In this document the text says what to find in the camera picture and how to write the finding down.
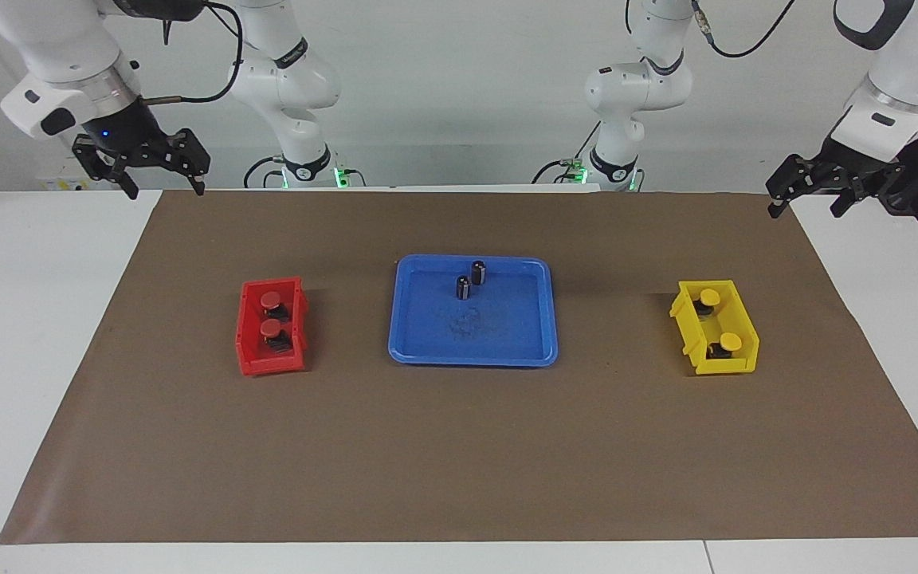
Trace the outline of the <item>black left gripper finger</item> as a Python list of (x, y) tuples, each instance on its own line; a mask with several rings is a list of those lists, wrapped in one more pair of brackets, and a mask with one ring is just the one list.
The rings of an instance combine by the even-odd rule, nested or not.
[(877, 195), (881, 174), (879, 173), (837, 173), (832, 175), (831, 184), (837, 189), (837, 199), (832, 202), (830, 212), (840, 218), (856, 203)]
[(766, 181), (770, 218), (779, 218), (795, 199), (822, 189), (830, 181), (830, 164), (790, 154)]

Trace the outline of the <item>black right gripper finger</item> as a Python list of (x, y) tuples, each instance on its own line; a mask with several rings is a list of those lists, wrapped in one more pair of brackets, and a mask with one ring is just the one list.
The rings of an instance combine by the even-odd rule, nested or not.
[(188, 179), (197, 196), (205, 194), (204, 177), (209, 171), (211, 156), (190, 128), (180, 128), (172, 134), (155, 134), (155, 164), (165, 171)]
[(113, 159), (113, 163), (106, 163), (102, 150), (86, 134), (80, 134), (74, 138), (72, 152), (88, 177), (95, 181), (105, 179), (107, 182), (120, 186), (130, 200), (138, 199), (139, 187), (125, 171), (128, 165), (127, 157), (120, 155), (118, 159)]

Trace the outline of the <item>yellow plastic bin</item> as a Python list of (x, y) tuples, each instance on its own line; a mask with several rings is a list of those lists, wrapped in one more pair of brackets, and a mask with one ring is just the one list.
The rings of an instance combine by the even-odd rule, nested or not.
[[(668, 315), (674, 319), (681, 353), (688, 357), (697, 375), (750, 374), (760, 350), (760, 337), (755, 330), (749, 310), (732, 280), (681, 281)], [(693, 309), (693, 301), (703, 288), (712, 288), (721, 295), (721, 304), (711, 317), (701, 320)], [(729, 360), (710, 360), (706, 357), (708, 345), (717, 341), (724, 332), (739, 334), (743, 348)]]

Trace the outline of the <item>red plastic bin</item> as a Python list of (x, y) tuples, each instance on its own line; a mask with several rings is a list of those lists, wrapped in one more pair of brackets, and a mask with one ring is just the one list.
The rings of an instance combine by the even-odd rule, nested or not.
[[(261, 339), (260, 324), (268, 317), (262, 312), (259, 298), (267, 291), (280, 292), (285, 305), (291, 308), (291, 320), (283, 323), (284, 330), (292, 337), (290, 352), (271, 352)], [(305, 323), (308, 312), (309, 302), (299, 276), (278, 277), (241, 285), (237, 331), (234, 338), (241, 373), (273, 375), (305, 370), (308, 349)]]

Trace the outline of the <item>brown table mat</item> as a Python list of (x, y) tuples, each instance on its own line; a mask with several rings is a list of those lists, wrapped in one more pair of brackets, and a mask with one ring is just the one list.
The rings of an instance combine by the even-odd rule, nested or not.
[[(387, 352), (408, 254), (543, 259), (549, 368)], [(302, 279), (302, 372), (243, 375), (246, 282)], [(697, 375), (732, 280), (754, 373)], [(0, 544), (918, 537), (918, 430), (794, 215), (754, 194), (160, 197)]]

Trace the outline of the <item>blue plastic tray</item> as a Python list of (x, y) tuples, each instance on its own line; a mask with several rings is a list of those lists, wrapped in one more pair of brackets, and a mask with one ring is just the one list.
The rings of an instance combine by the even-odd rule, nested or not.
[[(456, 280), (487, 265), (468, 301)], [(409, 254), (397, 264), (387, 351), (400, 364), (546, 368), (559, 356), (551, 270), (543, 259)]]

